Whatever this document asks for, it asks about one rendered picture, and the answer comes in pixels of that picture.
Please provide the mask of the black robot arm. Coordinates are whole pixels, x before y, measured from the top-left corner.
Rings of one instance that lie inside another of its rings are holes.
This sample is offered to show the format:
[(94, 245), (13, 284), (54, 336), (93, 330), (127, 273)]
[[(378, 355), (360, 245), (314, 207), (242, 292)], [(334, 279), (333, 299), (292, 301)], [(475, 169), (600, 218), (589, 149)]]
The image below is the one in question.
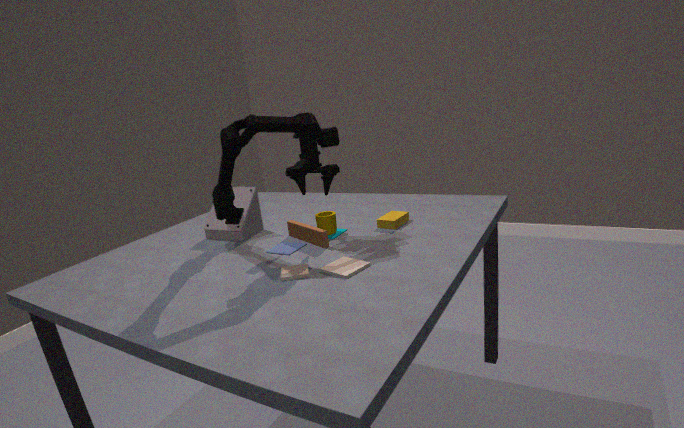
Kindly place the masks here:
[[(238, 131), (244, 128), (246, 129), (239, 136)], [(321, 148), (339, 145), (337, 127), (321, 129), (311, 113), (301, 113), (293, 117), (250, 114), (222, 129), (220, 135), (223, 154), (218, 184), (213, 191), (213, 199), (216, 218), (218, 220), (226, 219), (225, 224), (239, 224), (242, 218), (244, 208), (237, 208), (233, 204), (235, 199), (231, 185), (233, 168), (241, 149), (258, 132), (294, 133), (292, 137), (299, 138), (301, 151), (318, 149), (317, 143)], [(311, 155), (307, 155), (307, 158), (300, 155), (300, 160), (291, 169), (295, 176), (303, 177), (312, 169), (316, 169), (316, 164)]]

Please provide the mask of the orange wooden bar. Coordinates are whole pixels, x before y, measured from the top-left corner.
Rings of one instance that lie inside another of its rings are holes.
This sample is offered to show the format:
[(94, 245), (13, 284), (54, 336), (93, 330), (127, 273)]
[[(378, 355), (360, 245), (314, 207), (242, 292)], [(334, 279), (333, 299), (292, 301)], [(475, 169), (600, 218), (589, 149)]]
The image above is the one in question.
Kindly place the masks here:
[(287, 226), (289, 236), (322, 248), (329, 247), (327, 230), (323, 230), (293, 220), (287, 221)]

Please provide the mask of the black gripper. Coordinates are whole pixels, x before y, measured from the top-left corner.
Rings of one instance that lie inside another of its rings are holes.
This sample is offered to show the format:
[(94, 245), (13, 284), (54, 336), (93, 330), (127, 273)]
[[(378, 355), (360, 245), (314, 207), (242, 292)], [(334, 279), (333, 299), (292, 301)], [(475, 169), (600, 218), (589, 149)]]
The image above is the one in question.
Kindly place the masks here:
[[(312, 169), (308, 173), (321, 173), (323, 175), (321, 178), (322, 178), (323, 184), (324, 184), (324, 192), (325, 192), (325, 195), (328, 195), (331, 182), (332, 182), (334, 176), (337, 175), (337, 173), (339, 173), (340, 170), (339, 170), (339, 166), (337, 164), (328, 164), (326, 166), (321, 167), (322, 163), (319, 163), (319, 156), (318, 156), (319, 154), (320, 154), (320, 151), (318, 151), (318, 149), (301, 151), (301, 154), (299, 154), (299, 157), (300, 157), (300, 155), (303, 155), (304, 158), (307, 158), (307, 155), (311, 155), (311, 157), (313, 158), (313, 160), (316, 164), (316, 169)], [(289, 178), (293, 179), (297, 183), (302, 194), (305, 195), (305, 193), (306, 193), (305, 176), (303, 176), (303, 177), (295, 176), (291, 167), (286, 168), (286, 171), (285, 171), (286, 176), (290, 176)], [(316, 171), (314, 171), (314, 170), (316, 170)]]

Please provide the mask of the yellow rectangular block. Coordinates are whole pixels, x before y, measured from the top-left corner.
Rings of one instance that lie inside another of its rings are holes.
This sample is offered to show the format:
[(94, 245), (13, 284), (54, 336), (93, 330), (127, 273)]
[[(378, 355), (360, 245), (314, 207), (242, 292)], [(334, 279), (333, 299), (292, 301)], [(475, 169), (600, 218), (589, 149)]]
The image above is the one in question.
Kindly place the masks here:
[(377, 219), (377, 228), (397, 229), (409, 220), (409, 212), (390, 211)]

